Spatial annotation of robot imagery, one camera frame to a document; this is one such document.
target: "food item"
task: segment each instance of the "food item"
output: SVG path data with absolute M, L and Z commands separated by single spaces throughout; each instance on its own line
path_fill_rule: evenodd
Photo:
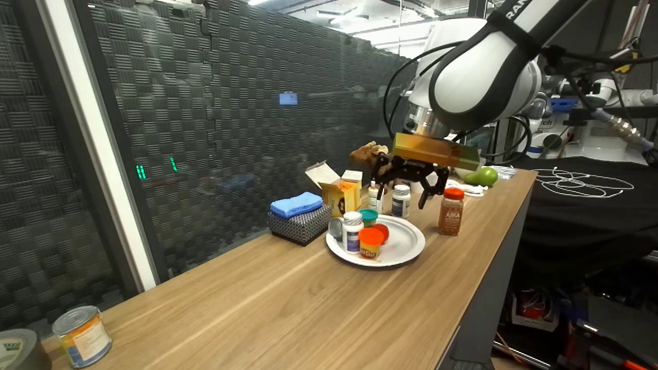
M 380 253 L 380 246 L 384 244 L 386 238 L 389 238 L 389 234 L 384 234 L 383 229 L 366 226 L 364 230 L 359 233 L 359 241 L 361 241 L 359 253 L 364 259 L 376 259 Z
M 461 180 L 470 186 L 483 186 L 483 188 L 491 188 L 497 181 L 497 171 L 491 167 L 479 167 L 473 172 L 465 172 L 461 175 Z

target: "tin can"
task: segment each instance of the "tin can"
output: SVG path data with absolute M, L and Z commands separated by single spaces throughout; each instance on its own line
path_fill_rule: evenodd
M 69 310 L 54 324 L 54 333 L 59 338 L 72 368 L 98 364 L 112 349 L 112 338 L 98 306 Z

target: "jar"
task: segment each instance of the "jar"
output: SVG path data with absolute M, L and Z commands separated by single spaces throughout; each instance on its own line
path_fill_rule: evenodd
M 399 218 L 408 218 L 412 202 L 412 189 L 406 184 L 393 188 L 392 215 Z
M 458 234 L 464 209 L 465 209 L 465 191 L 457 188 L 445 189 L 445 200 L 438 215 L 438 233 Z
M 361 212 L 348 212 L 343 216 L 343 250 L 359 251 L 359 233 L 364 229 L 364 220 Z

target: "small bottle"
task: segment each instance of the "small bottle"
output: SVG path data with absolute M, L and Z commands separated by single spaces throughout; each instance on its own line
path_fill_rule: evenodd
M 368 209 L 374 209 L 374 212 L 383 212 L 383 200 L 376 198 L 378 195 L 378 188 L 376 184 L 372 181 L 370 188 L 368 188 Z
M 392 202 L 392 215 L 399 218 L 408 218 L 412 202 L 412 189 L 406 184 L 399 184 L 393 188 L 393 202 Z
M 361 242 L 359 242 L 359 233 L 364 229 L 364 220 L 361 212 L 348 212 L 343 216 L 343 246 L 348 251 L 359 251 Z
M 457 188 L 445 189 L 445 200 L 438 215 L 438 233 L 458 234 L 461 218 L 465 209 L 465 191 Z

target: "ceiling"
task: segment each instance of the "ceiling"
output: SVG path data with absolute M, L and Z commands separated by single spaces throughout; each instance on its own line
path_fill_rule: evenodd
M 443 18 L 470 14 L 470 0 L 248 0 L 370 42 L 408 57 L 424 52 L 425 38 Z M 485 0 L 488 10 L 502 0 Z

